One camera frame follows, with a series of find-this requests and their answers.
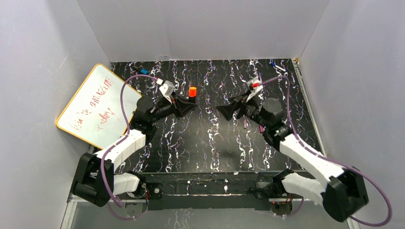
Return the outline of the orange black marker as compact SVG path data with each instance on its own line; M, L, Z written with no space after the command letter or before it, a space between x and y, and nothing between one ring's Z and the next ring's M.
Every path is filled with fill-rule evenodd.
M197 88L192 86L189 88L189 102L196 103Z

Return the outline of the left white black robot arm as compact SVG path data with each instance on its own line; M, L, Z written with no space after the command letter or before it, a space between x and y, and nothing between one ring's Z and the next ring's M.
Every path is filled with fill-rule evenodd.
M184 117L196 106L196 95L182 98L172 93L169 100L152 100L142 97L137 102L130 130L110 146L91 154L83 154L72 181L70 192L98 207L127 192L138 192L145 184L145 177L137 172L116 174L116 169L137 150L154 137L157 121L174 115Z

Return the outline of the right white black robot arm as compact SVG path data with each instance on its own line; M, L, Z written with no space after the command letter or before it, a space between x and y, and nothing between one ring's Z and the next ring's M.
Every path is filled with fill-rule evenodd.
M295 160L313 178L306 178L291 170L273 177L272 185L279 193L297 194L323 206L336 221L343 222L369 203L364 179L357 173L323 159L320 153L312 154L311 147L295 136L291 127L283 122L285 110L275 98L259 105L247 95L233 97L229 105L218 105L218 112L230 121L245 116L264 127L265 141L278 152Z

